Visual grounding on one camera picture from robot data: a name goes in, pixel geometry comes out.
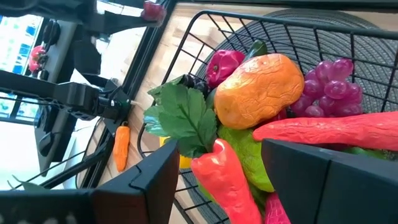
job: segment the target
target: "wooden table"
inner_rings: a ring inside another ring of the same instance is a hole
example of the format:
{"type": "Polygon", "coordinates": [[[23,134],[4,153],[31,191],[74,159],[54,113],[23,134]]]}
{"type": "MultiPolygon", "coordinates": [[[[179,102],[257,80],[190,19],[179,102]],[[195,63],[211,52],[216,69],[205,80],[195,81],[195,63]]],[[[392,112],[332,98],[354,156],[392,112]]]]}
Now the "wooden table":
{"type": "MultiPolygon", "coordinates": [[[[155,53],[155,57],[152,59],[151,66],[149,67],[145,79],[139,89],[136,97],[136,101],[139,105],[135,106],[129,116],[129,125],[131,127],[131,140],[129,146],[129,156],[127,166],[131,167],[137,164],[142,158],[137,151],[137,135],[142,126],[143,112],[152,104],[152,97],[147,94],[147,91],[160,85],[170,62],[180,44],[181,38],[186,31],[189,22],[192,17],[201,10],[214,9],[228,12],[239,12],[255,15],[264,15],[270,12],[281,10],[282,8],[275,7],[251,7],[251,6],[228,6],[228,5],[212,5],[212,4],[189,4],[183,3],[178,4],[175,8],[170,22],[164,32],[160,45],[155,53]]],[[[373,12],[347,12],[349,14],[362,17],[363,19],[372,22],[373,24],[382,27],[387,30],[398,30],[398,23],[396,22],[398,16],[395,14],[380,14],[373,12]]],[[[221,22],[221,17],[214,17],[217,22],[221,22]]],[[[234,30],[242,27],[242,23],[238,20],[229,20],[234,30]]],[[[144,33],[145,29],[131,29],[115,34],[111,40],[107,52],[103,56],[103,66],[105,70],[113,71],[113,76],[118,78],[120,84],[123,82],[125,74],[129,68],[129,65],[134,57],[137,46],[139,45],[140,37],[144,33]],[[115,67],[121,66],[121,69],[116,71],[115,67]]],[[[191,29],[191,33],[210,44],[212,47],[216,47],[219,43],[224,41],[224,36],[216,29],[213,22],[206,16],[201,16],[194,24],[191,29]]],[[[193,37],[188,37],[184,49],[189,51],[191,54],[196,55],[201,47],[199,41],[193,37]]],[[[203,49],[200,54],[200,58],[204,60],[211,52],[210,48],[203,49]]],[[[169,80],[176,78],[184,73],[187,73],[192,66],[194,58],[181,52],[177,62],[170,74],[169,80]]],[[[193,72],[195,73],[199,68],[197,63],[193,72]]],[[[91,139],[87,154],[93,153],[95,147],[100,139],[101,133],[104,129],[104,124],[101,123],[96,129],[93,138],[91,139]]],[[[143,151],[153,151],[159,148],[159,140],[157,137],[150,134],[144,133],[141,143],[143,151]]],[[[84,171],[78,177],[78,185],[83,180],[84,171]]],[[[112,178],[119,175],[116,170],[113,158],[110,157],[108,165],[103,173],[103,176],[99,184],[103,184],[112,178]]],[[[177,188],[182,189],[185,187],[184,181],[180,177],[177,188]]],[[[193,201],[190,198],[187,191],[181,191],[176,193],[176,199],[180,202],[183,208],[193,206],[193,201]]],[[[200,215],[197,209],[191,209],[188,215],[194,221],[194,223],[206,223],[203,217],[200,215]]],[[[179,214],[178,210],[173,206],[172,214],[170,217],[170,223],[186,223],[179,214]]]]}

